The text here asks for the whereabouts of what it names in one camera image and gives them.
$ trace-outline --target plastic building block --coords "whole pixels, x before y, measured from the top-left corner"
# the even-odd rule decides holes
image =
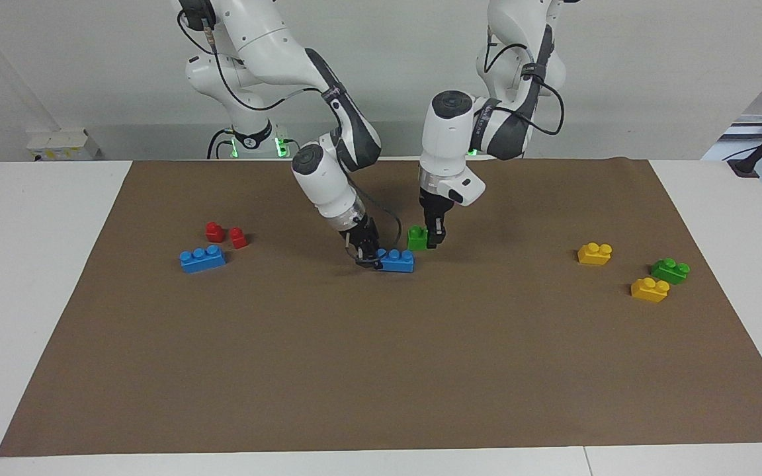
[[[651,275],[658,278],[658,280],[664,280],[669,284],[680,284],[687,280],[690,274],[690,267],[687,263],[682,262],[677,264],[674,259],[668,257],[667,259],[661,259],[651,267]]]
[[[232,228],[228,232],[228,235],[231,238],[231,244],[233,245],[233,249],[239,250],[241,248],[245,248],[249,246],[249,241],[246,241],[245,235],[243,235],[243,230],[239,228]]]
[[[222,248],[216,245],[211,245],[206,250],[196,248],[193,253],[183,252],[179,259],[181,259],[181,268],[187,274],[225,266],[225,255]]]
[[[578,262],[604,266],[611,261],[611,253],[613,253],[611,245],[599,246],[596,243],[588,243],[578,250]]]
[[[205,236],[208,236],[211,243],[222,243],[225,241],[225,230],[217,223],[211,222],[205,226]]]
[[[378,250],[378,256],[381,257],[381,265],[384,265],[379,271],[386,271],[388,273],[413,273],[413,267],[415,260],[413,258],[413,252],[410,250],[400,252],[399,250],[393,250],[387,253],[387,250]]]
[[[655,281],[654,278],[643,278],[631,284],[631,296],[644,301],[660,302],[669,297],[669,283]]]
[[[407,249],[411,252],[429,249],[429,229],[424,226],[411,226],[407,232]]]

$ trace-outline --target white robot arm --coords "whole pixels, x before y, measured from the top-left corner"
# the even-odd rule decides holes
[[[491,97],[444,91],[427,112],[419,201],[429,228],[429,248],[445,239],[445,214],[456,203],[468,207],[486,190],[484,181],[466,166],[469,151],[518,159],[533,129],[560,132],[561,126],[555,132],[543,130],[532,117],[540,96],[555,94],[563,109],[557,90],[566,81],[566,67],[554,53],[552,28],[563,3],[578,1],[490,0],[487,48],[478,56],[478,73]],[[492,59],[491,48],[500,48]]]
[[[248,87],[256,82],[305,85],[321,94],[338,126],[299,150],[293,160],[294,177],[324,219],[356,248],[356,262],[364,267],[380,268],[378,230],[349,184],[345,169],[354,172],[373,165],[381,154],[381,141],[333,70],[317,52],[303,48],[296,41],[273,0],[179,2],[188,27],[204,31],[214,52],[211,57],[199,58],[190,64],[214,61],[216,78],[220,83],[225,78],[227,83],[223,84],[223,91],[216,91],[214,72],[208,70],[200,72],[202,84],[208,86],[196,89],[208,91],[206,94],[226,105],[232,121],[242,122],[252,115],[238,109],[238,105],[255,112],[260,112],[260,108],[250,103],[257,102],[259,97],[251,96],[248,91],[238,94],[229,87]],[[220,38],[223,33],[228,40]],[[246,94],[249,102],[242,100],[242,94]],[[262,117],[257,115],[254,119],[257,122],[248,124],[248,130],[269,123]]]
[[[219,40],[218,44],[230,44],[230,40]],[[220,48],[219,51],[231,51]],[[263,99],[258,94],[245,89],[260,84],[237,58],[221,54],[220,65],[231,90],[245,104],[263,109]],[[273,123],[264,111],[256,111],[240,105],[225,87],[218,71],[214,56],[200,55],[187,63],[187,79],[196,91],[218,100],[231,118],[231,130],[236,143],[243,148],[245,155],[275,157],[279,155],[278,144],[273,138]]]

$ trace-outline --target black cord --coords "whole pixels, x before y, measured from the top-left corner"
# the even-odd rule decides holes
[[[728,162],[729,159],[734,159],[734,157],[737,157],[741,153],[750,153],[750,151],[756,151],[759,147],[760,147],[760,145],[758,145],[758,147],[752,147],[752,148],[746,149],[744,151],[739,151],[738,153],[733,153],[733,154],[729,155],[728,157],[725,157],[725,159],[723,159],[722,162]]]
[[[202,46],[193,39],[192,36],[190,36],[190,33],[187,32],[187,28],[184,27],[184,24],[181,23],[181,18],[184,16],[184,10],[181,10],[181,12],[178,12],[178,18],[176,18],[176,21],[178,21],[178,27],[181,28],[181,32],[184,33],[184,36],[187,37],[190,42],[192,42],[194,45],[196,45],[196,48],[199,48],[204,52],[204,54],[214,55],[212,52],[209,52],[205,49],[205,46]]]
[[[487,54],[484,56],[484,73],[489,73],[490,69],[493,69],[493,66],[495,66],[496,61],[499,61],[499,58],[501,58],[501,55],[505,54],[511,49],[513,48],[522,48],[523,50],[528,49],[526,45],[523,45],[521,43],[513,43],[512,45],[507,45],[501,49],[499,54],[495,55],[495,58],[493,58],[493,61],[490,62],[489,66],[487,66],[487,60],[489,59],[489,51],[490,51],[490,48],[493,48],[493,46],[498,46],[498,43],[491,43],[491,42],[487,43]]]
[[[522,120],[523,122],[525,122],[529,126],[535,128],[536,130],[539,130],[539,132],[542,132],[542,133],[547,134],[549,136],[557,136],[563,130],[563,123],[566,120],[566,104],[563,102],[563,96],[560,96],[560,93],[556,89],[554,89],[550,85],[546,84],[546,82],[543,81],[538,76],[532,76],[532,80],[537,82],[537,84],[541,85],[541,87],[544,87],[545,89],[551,91],[551,93],[554,94],[555,97],[557,97],[557,100],[560,103],[560,123],[558,124],[557,129],[555,129],[555,130],[545,130],[545,129],[542,129],[542,127],[538,126],[538,124],[535,124],[533,122],[533,120],[531,120],[531,118],[527,118],[523,114],[521,114],[521,112],[514,111],[513,109],[502,108],[502,106],[496,106],[495,110],[496,111],[507,112],[511,116],[519,118],[520,120]],[[483,111],[484,110],[481,109],[480,111],[475,112],[475,115],[479,115]]]
[[[223,72],[223,69],[222,69],[222,62],[220,62],[220,55],[217,53],[216,45],[212,45],[212,51],[214,51],[214,57],[216,58],[216,62],[217,62],[217,69],[220,70],[220,78],[223,81],[223,85],[225,89],[229,91],[229,93],[231,94],[231,97],[233,97],[233,99],[235,99],[236,102],[239,102],[239,105],[244,106],[244,108],[246,109],[250,109],[252,111],[270,111],[272,109],[278,108],[278,106],[284,103],[285,100],[291,99],[291,97],[293,96],[298,96],[299,94],[302,94],[302,93],[309,93],[310,91],[314,91],[315,93],[320,93],[320,94],[323,92],[318,90],[315,87],[306,87],[306,88],[300,89],[299,91],[295,91],[294,93],[287,94],[287,96],[284,96],[281,99],[276,100],[275,103],[270,104],[269,106],[266,106],[266,108],[256,108],[256,106],[251,106],[250,104],[246,104],[245,102],[243,102],[243,100],[237,97],[237,95],[233,92],[233,90],[228,84],[227,79],[225,79],[225,73]]]
[[[349,181],[349,184],[352,187],[354,187],[354,190],[356,190],[358,195],[365,198],[366,201],[372,203],[372,205],[375,205],[376,207],[380,208],[381,211],[383,211],[385,214],[390,215],[390,217],[393,217],[393,219],[396,221],[396,226],[398,227],[398,231],[396,232],[396,240],[393,240],[393,246],[390,247],[390,250],[399,249],[399,241],[402,240],[402,230],[403,230],[402,219],[399,218],[399,215],[397,215],[396,212],[393,212],[389,208],[384,207],[384,205],[381,205],[381,203],[378,200],[375,200],[375,198],[369,195],[369,193],[364,192],[364,190],[361,187],[359,187],[354,180],[352,180],[351,175],[349,175],[349,173],[345,169],[345,166],[340,160],[337,160],[337,165],[339,165],[339,168],[341,168],[343,174],[345,174],[345,178]],[[375,264],[381,261],[381,257],[377,257],[376,259],[371,259],[371,260],[360,259],[360,257],[357,257],[351,254],[351,250],[349,249],[348,244],[347,244],[347,247],[345,247],[345,252],[348,253],[348,255],[353,260],[355,260],[355,262],[358,264]]]
[[[214,156],[214,145],[217,143],[217,139],[220,139],[220,136],[227,135],[227,134],[233,134],[233,130],[230,130],[230,129],[218,130],[218,132],[214,134],[214,137],[211,138],[211,143],[208,145],[208,160],[210,160],[211,157]]]
[[[223,147],[223,145],[230,145],[231,147],[233,147],[233,142],[232,141],[222,141],[222,142],[220,142],[220,144],[217,145],[217,160],[221,160],[222,159],[220,157],[220,147]]]

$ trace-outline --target blue block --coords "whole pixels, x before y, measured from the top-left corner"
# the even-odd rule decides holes
[[[379,269],[379,271],[387,273],[413,273],[415,261],[411,251],[403,253],[399,250],[393,250],[387,253],[387,250],[382,249],[378,250],[378,256],[381,257],[381,265],[384,265],[384,268]]]
[[[216,245],[211,245],[206,250],[196,248],[193,253],[183,252],[179,259],[181,259],[181,268],[188,274],[225,266],[225,255],[222,248]]]

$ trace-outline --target tabletop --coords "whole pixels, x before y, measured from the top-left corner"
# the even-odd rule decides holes
[[[654,171],[762,355],[762,184],[723,163]],[[130,163],[0,163],[0,442]],[[0,474],[753,474],[762,444],[0,458]]]

